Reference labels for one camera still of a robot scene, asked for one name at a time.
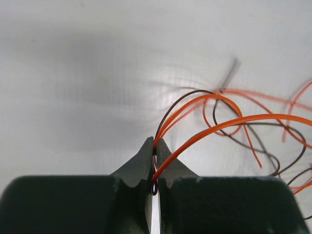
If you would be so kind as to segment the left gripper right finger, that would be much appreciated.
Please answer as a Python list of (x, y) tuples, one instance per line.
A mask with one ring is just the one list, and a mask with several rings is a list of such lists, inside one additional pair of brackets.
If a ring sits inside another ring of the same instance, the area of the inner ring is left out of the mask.
[(175, 159), (158, 177), (163, 234), (307, 234), (288, 186), (271, 176), (201, 177)]

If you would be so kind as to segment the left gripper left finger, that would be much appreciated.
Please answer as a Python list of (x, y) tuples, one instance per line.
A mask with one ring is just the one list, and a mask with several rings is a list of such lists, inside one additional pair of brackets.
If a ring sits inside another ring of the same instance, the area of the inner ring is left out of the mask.
[(12, 180), (0, 198), (3, 234), (148, 234), (153, 144), (110, 175), (37, 175)]

